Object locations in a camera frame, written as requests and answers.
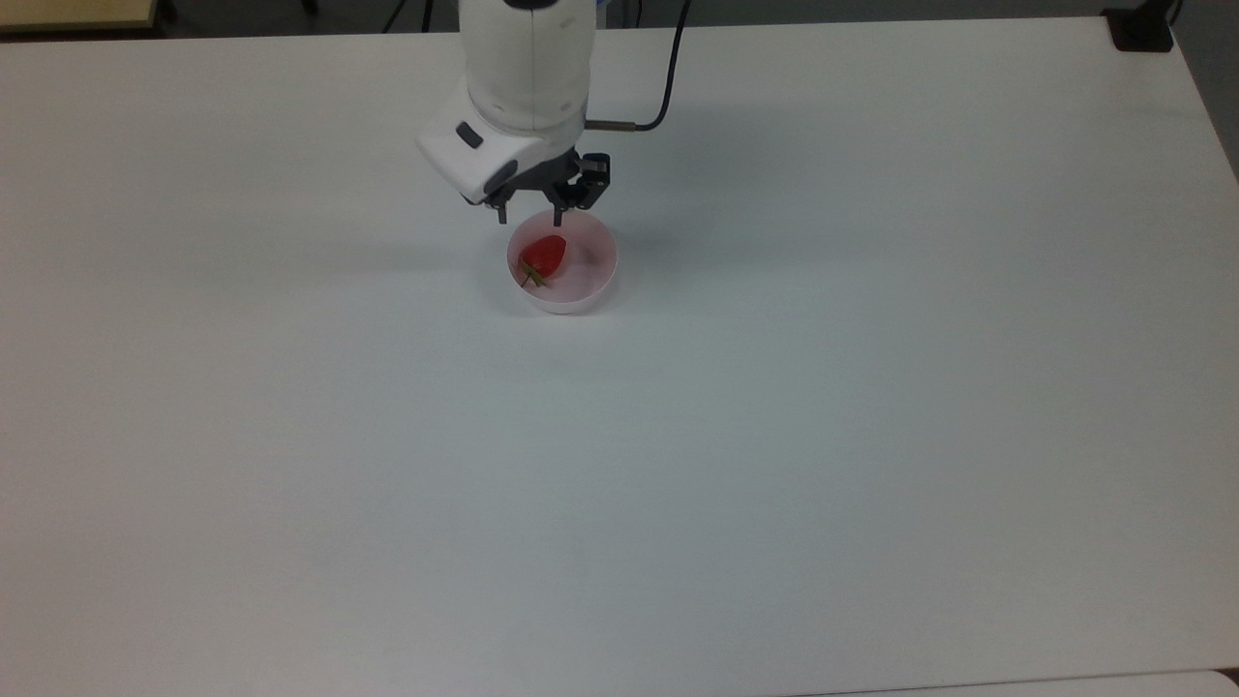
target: black cable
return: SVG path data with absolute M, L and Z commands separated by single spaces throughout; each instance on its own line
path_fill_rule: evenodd
M 435 0 L 426 0 L 426 9 L 421 11 L 421 33 L 430 33 L 430 14 L 435 11 Z
M 680 37 L 684 35 L 684 22 L 689 19 L 689 7 L 693 0 L 684 0 L 680 10 L 680 19 L 675 22 L 675 38 L 672 40 L 672 59 L 667 63 L 667 89 L 663 90 L 663 108 L 658 110 L 658 116 L 648 124 L 637 124 L 633 130 L 654 130 L 667 116 L 667 109 L 672 105 L 672 84 L 675 82 L 675 61 L 680 56 Z
M 392 25 L 395 24 L 395 16 L 400 14 L 400 10 L 403 7 L 404 7 L 404 0 L 396 2 L 395 10 L 392 12 L 392 16 L 388 17 L 388 24 L 383 25 L 383 33 L 387 33 L 388 30 L 392 28 Z

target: gray floor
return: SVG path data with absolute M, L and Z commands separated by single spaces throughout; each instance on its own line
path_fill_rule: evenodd
M 426 0 L 408 0 L 393 32 L 420 31 Z M 398 0 L 320 0 L 309 16 L 300 0 L 176 0 L 172 37 L 374 33 Z M 681 0 L 644 0 L 642 26 L 674 26 Z M 976 17 L 1095 16 L 1136 0 L 699 0 L 689 24 L 752 25 Z M 637 0 L 612 0 L 611 26 L 631 26 Z M 431 31 L 456 31 L 452 0 L 434 6 Z M 1184 0 L 1176 35 L 1230 165 L 1239 173 L 1239 0 Z

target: pink bowl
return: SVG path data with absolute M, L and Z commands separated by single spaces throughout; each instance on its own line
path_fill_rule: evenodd
M 556 314 L 570 314 L 591 307 L 602 297 L 602 291 L 616 272 L 616 240 L 607 225 L 581 210 L 567 210 L 560 227 L 554 225 L 554 210 L 544 210 L 520 223 L 508 240 L 508 271 L 520 293 L 539 310 Z M 546 279 L 546 285 L 524 286 L 525 274 L 520 270 L 520 250 L 548 234 L 558 234 L 567 241 L 564 262 Z

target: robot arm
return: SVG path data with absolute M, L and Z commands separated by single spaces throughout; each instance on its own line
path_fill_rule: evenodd
M 431 165 L 473 204 L 507 222 L 518 189 L 541 191 L 555 220 L 589 208 L 610 157 L 581 157 L 595 0 L 461 0 L 465 76 L 418 136 Z

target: strawberry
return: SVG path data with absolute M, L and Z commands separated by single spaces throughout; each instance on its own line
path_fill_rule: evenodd
M 548 234 L 520 250 L 520 270 L 525 280 L 520 285 L 534 281 L 534 285 L 546 285 L 546 277 L 559 270 L 564 261 L 567 240 L 558 234 Z

